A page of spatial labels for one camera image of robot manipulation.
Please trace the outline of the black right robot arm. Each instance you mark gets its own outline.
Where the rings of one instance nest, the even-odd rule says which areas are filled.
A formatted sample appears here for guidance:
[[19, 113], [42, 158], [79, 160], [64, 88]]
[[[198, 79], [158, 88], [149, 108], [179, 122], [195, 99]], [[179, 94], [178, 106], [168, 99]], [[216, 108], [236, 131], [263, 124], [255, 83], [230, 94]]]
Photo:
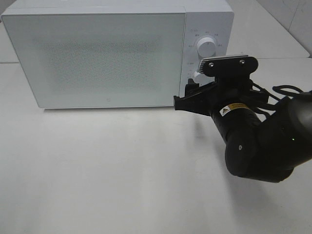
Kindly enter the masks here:
[[219, 78], [200, 86], [188, 80], [176, 110], [209, 116], [223, 138], [225, 164], [238, 177], [278, 183], [312, 158], [312, 94], [291, 85], [271, 94], [250, 79]]

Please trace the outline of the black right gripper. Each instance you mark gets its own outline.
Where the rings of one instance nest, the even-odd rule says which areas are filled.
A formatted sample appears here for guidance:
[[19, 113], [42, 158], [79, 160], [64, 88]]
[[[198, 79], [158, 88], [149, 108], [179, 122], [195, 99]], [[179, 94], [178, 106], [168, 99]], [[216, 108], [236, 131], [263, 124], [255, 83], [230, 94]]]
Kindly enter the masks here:
[[189, 78], [184, 94], [184, 97], [173, 97], [175, 110], [213, 117], [213, 112], [220, 111], [224, 106], [239, 103], [257, 114], [268, 116], [268, 112], [264, 111], [268, 91], [251, 79], [216, 78], [200, 86]]

